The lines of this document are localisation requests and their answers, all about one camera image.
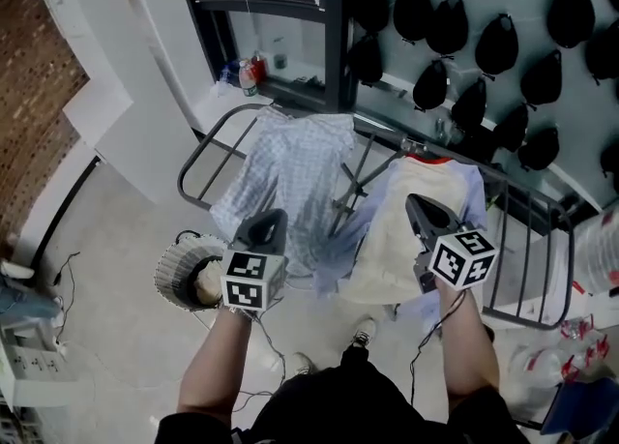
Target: white box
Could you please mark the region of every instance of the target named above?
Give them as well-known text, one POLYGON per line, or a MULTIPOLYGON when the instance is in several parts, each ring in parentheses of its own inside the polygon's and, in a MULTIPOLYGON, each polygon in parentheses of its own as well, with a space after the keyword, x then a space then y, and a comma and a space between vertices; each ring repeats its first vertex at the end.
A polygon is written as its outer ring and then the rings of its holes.
POLYGON ((432 253, 429 270, 454 289, 485 282, 499 250, 480 229, 440 236, 432 253))
POLYGON ((223 303, 266 311, 283 286, 285 259, 280 255, 226 250, 221 262, 223 303))

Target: black helmet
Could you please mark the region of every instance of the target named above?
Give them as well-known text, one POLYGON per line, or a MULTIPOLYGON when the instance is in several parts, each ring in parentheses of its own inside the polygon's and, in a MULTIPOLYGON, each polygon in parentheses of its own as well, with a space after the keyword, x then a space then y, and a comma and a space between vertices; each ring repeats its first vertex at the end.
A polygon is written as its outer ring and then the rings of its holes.
POLYGON ((615 141, 602 152, 600 165, 604 174, 619 174, 619 141, 615 141))
POLYGON ((529 124, 529 111, 525 104, 512 110, 499 125, 494 128, 494 140, 498 146, 515 152, 526 135, 526 127, 529 124))
POLYGON ((525 73, 520 91, 532 105, 551 104, 561 95, 561 52, 555 50, 525 73))
POLYGON ((440 3, 427 30, 427 44, 441 55, 461 50, 468 40, 468 19, 462 0, 444 0, 440 3))
POLYGON ((486 82, 480 77, 457 99, 452 119, 466 132, 482 124, 486 113, 486 82))
POLYGON ((383 76, 383 63, 376 35, 368 33, 348 51, 350 70, 364 83, 375 83, 383 76))
POLYGON ((559 154, 559 132, 548 128, 535 133, 526 144, 518 150, 518 158, 524 167, 533 170, 547 168, 559 154))
POLYGON ((396 0, 394 26, 408 42, 423 40, 432 19, 432 12, 429 0, 396 0))
POLYGON ((589 41, 585 60, 596 80, 619 76, 619 19, 589 41))
POLYGON ((388 0, 350 0, 350 13, 362 28, 377 33, 389 23, 388 0))
POLYGON ((553 0, 546 18, 548 33, 565 48, 589 40, 595 23, 591 0, 553 0))
POLYGON ((413 100, 421 110, 436 108, 447 96, 447 70, 441 61, 432 61, 419 76, 413 89, 413 100))
POLYGON ((512 68, 518 57, 518 35, 508 15, 499 15, 482 33, 475 61, 486 74, 501 74, 512 68))

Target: brick wall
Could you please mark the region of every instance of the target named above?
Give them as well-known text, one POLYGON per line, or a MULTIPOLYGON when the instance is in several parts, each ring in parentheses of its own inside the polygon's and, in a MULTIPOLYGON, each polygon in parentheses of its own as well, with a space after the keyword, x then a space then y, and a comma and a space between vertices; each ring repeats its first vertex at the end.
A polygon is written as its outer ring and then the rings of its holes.
POLYGON ((0 253, 78 140, 62 107, 87 80, 44 0, 0 0, 0 253))

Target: metal rack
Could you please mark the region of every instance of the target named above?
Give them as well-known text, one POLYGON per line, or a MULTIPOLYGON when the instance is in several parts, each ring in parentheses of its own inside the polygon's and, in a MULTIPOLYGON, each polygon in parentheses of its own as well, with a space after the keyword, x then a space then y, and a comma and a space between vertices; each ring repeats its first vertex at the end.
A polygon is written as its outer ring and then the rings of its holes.
MULTIPOLYGON (((263 104, 244 104, 233 108, 225 115, 223 115, 219 122, 215 125, 215 127, 202 139, 198 147, 193 151, 189 159, 183 165, 183 168, 181 169, 178 177, 178 191, 181 196, 185 198, 189 203, 197 205, 204 210, 209 210, 211 208, 211 204, 204 201, 203 198, 206 192, 208 192, 209 189, 213 186, 218 176, 221 174, 221 170, 224 168, 224 166, 228 163, 228 161, 233 155, 241 159, 245 158, 245 155, 240 153, 238 151, 238 148, 241 142, 246 138, 248 133, 253 129, 255 125, 255 119, 250 122, 250 124, 241 134, 241 136, 235 141, 235 143, 231 147, 218 143, 215 140, 215 136, 226 124, 226 122, 228 122, 228 120, 234 115, 246 110, 258 110, 263 106, 263 104), (199 192, 199 194, 197 196, 189 195, 185 192, 184 189, 185 177, 188 171, 198 160, 200 154, 202 154, 205 148, 210 144, 218 145, 226 152, 226 154, 220 165, 213 172, 208 182, 199 192)), ((278 109, 290 117, 303 117, 311 114, 311 112, 291 108, 278 107, 278 109)), ((460 163, 474 164, 480 169, 480 172, 482 173, 482 176, 486 183, 493 183, 494 185, 499 187, 500 190, 495 196, 494 201, 503 212, 502 227, 500 229, 501 243, 499 257, 496 265, 495 281, 492 287, 488 304, 484 305, 483 307, 483 313, 500 320, 513 322, 515 324, 525 327, 531 327, 534 329, 553 330, 557 328, 565 319, 568 313, 572 294, 572 284, 574 279, 574 230, 570 222, 570 218, 564 208, 558 202, 546 196, 545 194, 536 190, 525 188, 521 184, 512 181, 506 174, 492 167, 488 167, 484 164, 467 159, 455 152, 452 152, 449 149, 446 149, 439 145, 435 145, 428 140, 421 138, 415 139, 411 134, 406 134, 396 129, 392 129, 389 126, 385 126, 383 123, 375 122, 368 117, 355 114, 354 119, 355 132, 363 136, 367 140, 367 143, 361 160, 357 167, 354 169, 354 172, 346 164, 342 165, 342 170, 346 177, 350 180, 350 185, 348 186, 348 190, 345 192, 345 194, 334 201, 334 208, 337 210, 336 218, 333 222, 331 229, 329 230, 329 233, 334 234, 339 228, 339 225, 342 222, 342 218, 347 218, 347 216, 351 215, 354 212, 359 197, 365 197, 367 195, 365 192, 365 186, 368 185, 371 181, 373 181, 376 177, 378 177, 395 159, 404 157, 408 154, 416 154, 421 156, 423 154, 432 154, 437 157, 451 158, 460 163), (362 169, 365 167, 366 161, 368 159, 369 151, 374 143, 386 146, 392 149, 394 153, 387 160, 374 168, 367 176, 365 176, 364 178, 360 178, 362 169), (501 287, 501 279, 503 278, 502 271, 506 258, 506 240, 508 235, 507 231, 509 216, 511 214, 518 215, 518 219, 524 225, 526 225, 526 242, 524 245, 524 264, 522 278, 519 284, 516 311, 506 312, 499 310, 496 305, 496 301, 497 293, 501 287), (554 321, 548 322, 544 319, 544 313, 553 255, 551 238, 553 230, 552 223, 557 222, 557 220, 564 224, 564 227, 567 229, 568 235, 568 246, 566 253, 567 274, 565 277, 566 293, 565 301, 563 303, 563 309, 561 310, 560 314, 554 321), (523 316, 522 311, 525 302, 524 295, 527 287, 527 280, 529 279, 529 257, 531 252, 532 233, 534 232, 533 227, 536 228, 536 231, 538 233, 545 236, 547 241, 545 274, 542 280, 543 286, 541 305, 539 308, 539 313, 536 312, 536 315, 538 316, 537 320, 526 318, 525 316, 523 316)), ((274 199, 274 191, 265 194, 260 210, 269 208, 273 204, 274 199)))

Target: window frame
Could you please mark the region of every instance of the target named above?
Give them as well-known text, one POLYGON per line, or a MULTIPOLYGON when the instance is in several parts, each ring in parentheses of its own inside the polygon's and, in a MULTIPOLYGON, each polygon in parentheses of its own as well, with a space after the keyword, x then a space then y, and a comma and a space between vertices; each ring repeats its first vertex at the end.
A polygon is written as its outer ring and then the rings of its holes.
POLYGON ((354 104, 356 79, 346 68, 349 16, 347 0, 187 0, 198 39, 213 78, 238 59, 228 12, 280 15, 323 23, 325 27, 324 93, 269 77, 258 85, 260 94, 283 99, 311 110, 342 112, 354 104))

